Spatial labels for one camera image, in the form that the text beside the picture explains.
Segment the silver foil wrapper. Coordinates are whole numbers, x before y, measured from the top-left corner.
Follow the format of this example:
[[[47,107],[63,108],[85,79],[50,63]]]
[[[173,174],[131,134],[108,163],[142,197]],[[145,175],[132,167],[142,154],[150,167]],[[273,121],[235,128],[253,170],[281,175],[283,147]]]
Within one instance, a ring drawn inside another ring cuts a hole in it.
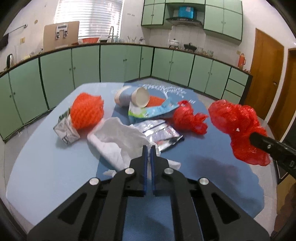
[[[185,139],[165,120],[145,120],[130,126],[137,128],[150,142],[157,144],[160,152],[172,148]]]

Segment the white plastic bag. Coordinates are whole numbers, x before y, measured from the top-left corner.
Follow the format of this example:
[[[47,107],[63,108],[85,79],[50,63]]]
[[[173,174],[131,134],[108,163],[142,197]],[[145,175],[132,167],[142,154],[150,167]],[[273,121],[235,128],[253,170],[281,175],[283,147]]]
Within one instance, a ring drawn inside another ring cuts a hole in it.
[[[130,166],[130,161],[142,155],[143,146],[156,147],[157,144],[133,126],[124,125],[117,117],[102,119],[87,135],[87,140],[99,152],[97,176],[114,177],[116,173]]]

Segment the black range hood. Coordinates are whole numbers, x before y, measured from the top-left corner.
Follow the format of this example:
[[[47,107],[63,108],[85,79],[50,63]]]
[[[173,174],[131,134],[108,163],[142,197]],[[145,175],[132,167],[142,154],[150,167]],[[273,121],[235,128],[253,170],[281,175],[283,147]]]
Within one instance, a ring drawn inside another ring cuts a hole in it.
[[[173,17],[173,18],[168,18],[166,20],[174,26],[182,25],[182,26],[203,28],[202,23],[195,19]]]

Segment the silver sink faucet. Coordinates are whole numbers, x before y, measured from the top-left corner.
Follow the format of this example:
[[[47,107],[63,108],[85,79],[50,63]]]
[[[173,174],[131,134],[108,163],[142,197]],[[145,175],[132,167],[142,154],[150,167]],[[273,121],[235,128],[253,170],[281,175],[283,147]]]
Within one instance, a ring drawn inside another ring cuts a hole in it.
[[[110,43],[114,43],[114,26],[110,27],[108,39]]]

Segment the green kitchen cabinets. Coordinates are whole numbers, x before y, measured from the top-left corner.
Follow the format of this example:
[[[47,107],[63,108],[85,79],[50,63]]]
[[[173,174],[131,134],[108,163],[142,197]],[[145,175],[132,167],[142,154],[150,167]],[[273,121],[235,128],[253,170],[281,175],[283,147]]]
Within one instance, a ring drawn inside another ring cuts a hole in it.
[[[243,37],[242,1],[144,1],[142,27],[171,29],[166,19],[178,17],[180,6],[194,8],[194,18],[206,35],[240,45]]]
[[[1,139],[55,108],[77,87],[153,77],[213,99],[243,104],[252,76],[211,57],[136,44],[90,44],[50,51],[1,73]]]

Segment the red plastic bag small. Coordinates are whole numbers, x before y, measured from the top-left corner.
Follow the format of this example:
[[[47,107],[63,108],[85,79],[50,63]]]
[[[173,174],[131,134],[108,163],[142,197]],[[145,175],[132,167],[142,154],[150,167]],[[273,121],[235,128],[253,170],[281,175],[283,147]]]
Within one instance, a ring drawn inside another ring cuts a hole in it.
[[[194,114],[194,109],[187,100],[178,102],[179,107],[172,117],[172,124],[176,130],[193,132],[196,135],[205,135],[208,125],[205,120],[208,115],[204,113]]]

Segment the orange foam net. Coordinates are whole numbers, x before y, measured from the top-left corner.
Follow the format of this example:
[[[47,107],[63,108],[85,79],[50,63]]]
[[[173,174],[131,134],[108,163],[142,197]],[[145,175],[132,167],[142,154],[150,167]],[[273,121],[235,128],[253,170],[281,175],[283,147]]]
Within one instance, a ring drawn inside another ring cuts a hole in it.
[[[149,97],[149,102],[147,104],[147,107],[160,106],[163,104],[164,101],[165,99],[163,98],[151,95]]]

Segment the red basin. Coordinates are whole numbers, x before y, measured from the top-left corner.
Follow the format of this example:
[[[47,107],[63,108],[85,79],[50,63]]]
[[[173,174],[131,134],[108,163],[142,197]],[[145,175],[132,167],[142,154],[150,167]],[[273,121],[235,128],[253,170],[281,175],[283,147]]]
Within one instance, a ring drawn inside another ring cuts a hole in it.
[[[95,44],[98,43],[100,40],[100,37],[91,37],[91,38],[83,38],[82,42],[83,44]]]

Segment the orange foam fruit net ball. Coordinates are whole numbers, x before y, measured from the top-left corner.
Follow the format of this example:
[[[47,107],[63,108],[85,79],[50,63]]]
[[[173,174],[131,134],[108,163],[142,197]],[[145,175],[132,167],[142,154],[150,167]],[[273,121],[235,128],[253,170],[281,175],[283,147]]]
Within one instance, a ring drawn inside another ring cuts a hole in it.
[[[76,130],[97,125],[104,116],[103,107],[104,101],[100,95],[79,94],[70,108],[72,125]]]

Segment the blue white paper cup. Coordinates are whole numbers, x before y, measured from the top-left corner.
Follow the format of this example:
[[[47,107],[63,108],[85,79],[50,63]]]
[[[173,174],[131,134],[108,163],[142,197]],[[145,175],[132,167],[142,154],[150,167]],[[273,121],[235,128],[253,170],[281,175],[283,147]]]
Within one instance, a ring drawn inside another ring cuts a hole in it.
[[[150,100],[149,92],[143,87],[126,85],[115,95],[114,101],[121,107],[127,107],[132,102],[133,105],[145,108]]]

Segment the brown wooden door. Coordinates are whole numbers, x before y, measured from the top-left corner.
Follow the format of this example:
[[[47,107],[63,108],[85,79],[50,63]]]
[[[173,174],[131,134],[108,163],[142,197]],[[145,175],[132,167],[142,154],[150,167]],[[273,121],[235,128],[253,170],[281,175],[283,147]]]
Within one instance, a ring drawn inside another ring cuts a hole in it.
[[[295,114],[295,48],[288,50],[287,68],[280,97],[268,122],[276,140],[280,140]]]
[[[253,78],[244,104],[253,107],[261,119],[266,118],[277,92],[284,50],[280,42],[256,29],[250,69]]]

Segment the green lower kitchen cabinets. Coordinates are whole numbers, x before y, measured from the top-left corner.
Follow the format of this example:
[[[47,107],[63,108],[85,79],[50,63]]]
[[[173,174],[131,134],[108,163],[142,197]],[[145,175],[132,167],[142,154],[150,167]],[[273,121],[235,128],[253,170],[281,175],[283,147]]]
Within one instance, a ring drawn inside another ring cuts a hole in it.
[[[50,51],[1,73],[1,139],[55,108],[77,87],[153,77],[213,99],[243,104],[252,76],[211,57],[136,44],[90,44]]]

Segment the red plastic bag large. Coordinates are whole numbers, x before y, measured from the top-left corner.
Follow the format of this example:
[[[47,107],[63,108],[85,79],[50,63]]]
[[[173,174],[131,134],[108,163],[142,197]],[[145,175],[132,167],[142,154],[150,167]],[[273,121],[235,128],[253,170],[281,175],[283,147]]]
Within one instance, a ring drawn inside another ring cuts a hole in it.
[[[266,129],[260,125],[251,106],[233,104],[222,99],[213,102],[208,112],[212,124],[230,136],[230,145],[236,159],[251,165],[269,165],[268,154],[253,146],[249,140],[252,133],[267,136]]]

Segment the red thermos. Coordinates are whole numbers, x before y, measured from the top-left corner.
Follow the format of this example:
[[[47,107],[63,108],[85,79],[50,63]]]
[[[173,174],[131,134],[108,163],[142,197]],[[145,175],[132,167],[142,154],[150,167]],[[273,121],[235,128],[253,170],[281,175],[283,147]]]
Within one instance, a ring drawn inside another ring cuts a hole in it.
[[[246,64],[245,54],[241,53],[238,60],[238,68],[242,70],[245,64]]]

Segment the white cooking pot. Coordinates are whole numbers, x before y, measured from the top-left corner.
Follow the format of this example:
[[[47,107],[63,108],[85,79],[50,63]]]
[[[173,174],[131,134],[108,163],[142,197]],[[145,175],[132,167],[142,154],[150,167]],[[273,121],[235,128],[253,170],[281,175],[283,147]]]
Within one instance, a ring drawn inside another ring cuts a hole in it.
[[[178,49],[179,45],[180,45],[180,42],[177,41],[176,39],[169,40],[169,48]]]

